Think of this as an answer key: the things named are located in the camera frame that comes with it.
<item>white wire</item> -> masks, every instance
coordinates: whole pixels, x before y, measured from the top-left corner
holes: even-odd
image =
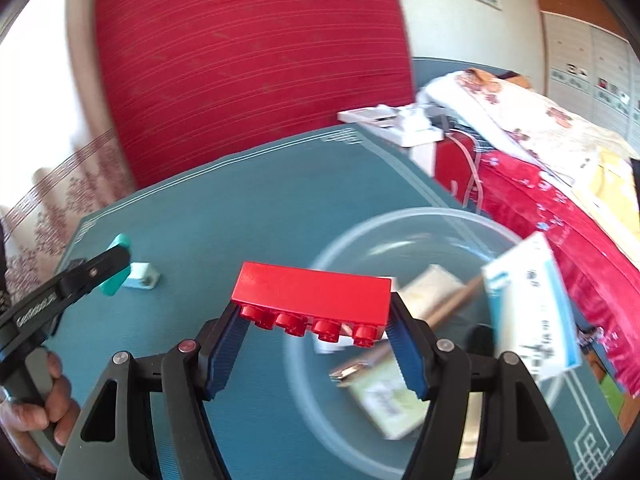
[[[478,167],[479,167],[479,163],[480,163],[480,155],[481,153],[478,152],[478,150],[476,150],[476,160],[474,161],[471,158],[471,154],[469,153],[469,150],[466,148],[466,146],[464,144],[462,144],[462,142],[460,142],[459,140],[457,140],[453,135],[451,135],[452,132],[457,132],[463,135],[466,135],[468,137],[470,137],[473,142],[474,142],[474,146],[476,145],[476,140],[473,138],[473,136],[469,135],[466,132],[462,132],[461,130],[449,130],[447,132],[447,137],[449,137],[449,139],[453,140],[453,142],[456,143],[456,145],[460,148],[460,150],[462,150],[462,153],[464,153],[466,161],[469,164],[469,168],[471,169],[471,179],[469,179],[469,186],[467,186],[466,188],[466,193],[465,193],[465,197],[463,200],[462,205],[464,207],[466,207],[466,205],[469,202],[469,196],[471,194],[471,187],[473,182],[475,181],[476,183],[476,187],[478,188],[478,202],[476,204],[476,213],[479,213],[482,209],[482,200],[484,200],[484,192],[482,191],[482,183],[480,181],[480,176],[478,174]]]
[[[474,144],[474,151],[476,152],[476,160],[474,161],[475,165],[476,165],[476,171],[480,171],[480,158],[482,157],[482,153],[480,152],[480,150],[478,150],[478,140],[474,136],[468,134],[467,132],[464,132],[463,130],[458,130],[456,128],[452,128],[449,131],[450,132],[457,132],[457,133],[462,134],[464,136],[467,136],[469,139],[471,139],[471,141]],[[471,176],[469,177],[469,182],[466,185],[466,191],[465,191],[465,195],[464,195],[464,198],[463,198],[463,203],[464,203],[465,207],[469,202],[469,197],[471,196],[471,190],[473,189],[474,181],[475,181],[475,178],[474,178],[473,173],[472,173]]]

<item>white wall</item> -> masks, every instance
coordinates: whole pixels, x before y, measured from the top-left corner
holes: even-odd
[[[545,54],[538,0],[400,0],[412,56],[496,66],[545,89]]]

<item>wooden stick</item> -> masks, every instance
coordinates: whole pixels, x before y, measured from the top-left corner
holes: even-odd
[[[436,330],[444,321],[453,316],[460,308],[465,306],[472,297],[481,290],[483,284],[482,274],[470,280],[465,286],[447,296],[439,304],[435,305],[424,320],[432,330]],[[391,344],[385,341],[363,352],[356,358],[341,364],[329,372],[332,381],[338,383],[341,388],[349,385],[351,380],[360,371],[372,368],[392,353]]]

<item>white device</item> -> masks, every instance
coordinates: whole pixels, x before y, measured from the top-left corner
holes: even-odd
[[[160,273],[148,262],[132,262],[131,272],[122,286],[149,290],[158,284]]]
[[[416,109],[413,117],[412,107],[417,105],[400,108],[386,105],[356,108],[338,112],[338,120],[343,123],[357,123],[372,134],[402,148],[412,148],[442,140],[444,138],[442,130],[431,126],[421,109]],[[417,117],[419,114],[422,114],[421,123]]]

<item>red lego brick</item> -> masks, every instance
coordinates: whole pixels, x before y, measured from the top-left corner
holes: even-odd
[[[245,262],[231,299],[260,328],[295,336],[309,328],[323,341],[343,334],[369,347],[386,326],[391,280]]]

